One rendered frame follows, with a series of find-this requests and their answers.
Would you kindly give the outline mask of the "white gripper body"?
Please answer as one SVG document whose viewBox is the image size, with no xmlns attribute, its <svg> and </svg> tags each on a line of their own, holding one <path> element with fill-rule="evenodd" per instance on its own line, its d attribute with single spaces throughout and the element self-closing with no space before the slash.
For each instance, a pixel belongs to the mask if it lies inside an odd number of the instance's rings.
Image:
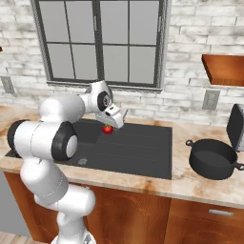
<svg viewBox="0 0 244 244">
<path fill-rule="evenodd" d="M 127 109 L 121 109 L 117 106 L 110 106 L 101 112 L 101 122 L 114 128 L 120 129 L 124 126 Z"/>
</svg>

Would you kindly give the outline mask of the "dark grey sink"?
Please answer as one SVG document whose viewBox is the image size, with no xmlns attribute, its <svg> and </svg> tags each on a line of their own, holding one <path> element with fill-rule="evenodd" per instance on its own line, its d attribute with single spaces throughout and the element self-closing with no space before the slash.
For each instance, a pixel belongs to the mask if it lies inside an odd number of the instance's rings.
<svg viewBox="0 0 244 244">
<path fill-rule="evenodd" d="M 75 123 L 19 120 L 8 131 L 9 155 L 161 179 L 172 177 L 173 130 L 126 123 L 105 134 L 90 119 Z"/>
</svg>

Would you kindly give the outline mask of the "black pot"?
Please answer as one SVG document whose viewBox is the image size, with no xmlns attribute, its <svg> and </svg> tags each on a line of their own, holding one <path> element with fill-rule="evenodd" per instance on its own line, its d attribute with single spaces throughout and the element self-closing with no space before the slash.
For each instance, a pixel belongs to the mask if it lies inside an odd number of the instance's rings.
<svg viewBox="0 0 244 244">
<path fill-rule="evenodd" d="M 234 169 L 244 171 L 244 164 L 237 162 L 237 154 L 226 143 L 215 139 L 187 140 L 191 153 L 189 163 L 199 175 L 212 180 L 229 178 Z"/>
</svg>

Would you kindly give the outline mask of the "grey framed window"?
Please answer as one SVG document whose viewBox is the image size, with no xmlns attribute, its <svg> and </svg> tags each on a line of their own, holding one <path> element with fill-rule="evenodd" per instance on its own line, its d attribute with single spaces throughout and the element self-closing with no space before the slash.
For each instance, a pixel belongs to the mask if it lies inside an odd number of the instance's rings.
<svg viewBox="0 0 244 244">
<path fill-rule="evenodd" d="M 49 84 L 162 91 L 172 0 L 30 0 Z"/>
</svg>

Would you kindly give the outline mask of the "wooden cupboard door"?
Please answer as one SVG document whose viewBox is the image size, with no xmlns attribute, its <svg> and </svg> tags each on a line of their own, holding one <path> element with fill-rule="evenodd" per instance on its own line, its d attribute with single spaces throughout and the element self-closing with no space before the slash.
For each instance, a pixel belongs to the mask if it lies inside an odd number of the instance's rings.
<svg viewBox="0 0 244 244">
<path fill-rule="evenodd" d="M 57 212 L 39 206 L 33 193 L 23 184 L 19 173 L 5 173 L 12 194 L 33 240 L 51 243 L 58 235 Z"/>
<path fill-rule="evenodd" d="M 163 244 L 168 197 L 90 186 L 96 196 L 87 226 L 97 244 Z"/>
</svg>

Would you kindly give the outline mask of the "grey dishwasher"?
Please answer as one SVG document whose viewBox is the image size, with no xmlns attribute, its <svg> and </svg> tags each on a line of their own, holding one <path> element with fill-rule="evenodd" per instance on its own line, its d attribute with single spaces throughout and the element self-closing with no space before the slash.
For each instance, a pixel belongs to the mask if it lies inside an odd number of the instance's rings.
<svg viewBox="0 0 244 244">
<path fill-rule="evenodd" d="M 0 172 L 0 231 L 31 236 L 3 172 Z"/>
</svg>

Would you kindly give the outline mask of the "wooden drawer front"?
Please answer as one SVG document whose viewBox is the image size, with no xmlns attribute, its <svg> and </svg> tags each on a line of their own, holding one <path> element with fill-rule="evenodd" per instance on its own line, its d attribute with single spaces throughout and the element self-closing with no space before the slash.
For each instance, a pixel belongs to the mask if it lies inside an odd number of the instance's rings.
<svg viewBox="0 0 244 244">
<path fill-rule="evenodd" d="M 216 209 L 234 213 L 209 213 Z M 173 199 L 164 244 L 244 244 L 244 210 Z"/>
</svg>

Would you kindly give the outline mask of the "grey wall outlet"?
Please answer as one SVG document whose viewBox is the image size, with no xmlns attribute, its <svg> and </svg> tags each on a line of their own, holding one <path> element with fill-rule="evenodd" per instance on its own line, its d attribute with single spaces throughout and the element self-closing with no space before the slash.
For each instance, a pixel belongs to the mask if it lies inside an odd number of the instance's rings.
<svg viewBox="0 0 244 244">
<path fill-rule="evenodd" d="M 11 79 L 8 76 L 0 77 L 4 90 L 6 93 L 14 93 L 14 87 L 12 85 Z"/>
<path fill-rule="evenodd" d="M 215 110 L 220 91 L 216 90 L 206 90 L 204 100 L 203 100 L 203 110 Z"/>
</svg>

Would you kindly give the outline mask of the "wooden wall shelf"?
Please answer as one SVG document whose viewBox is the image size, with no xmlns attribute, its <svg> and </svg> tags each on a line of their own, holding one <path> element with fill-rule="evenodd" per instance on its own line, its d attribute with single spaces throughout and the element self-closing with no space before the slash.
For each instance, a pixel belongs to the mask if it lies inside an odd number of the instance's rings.
<svg viewBox="0 0 244 244">
<path fill-rule="evenodd" d="M 244 55 L 203 54 L 201 60 L 212 85 L 244 87 Z"/>
</svg>

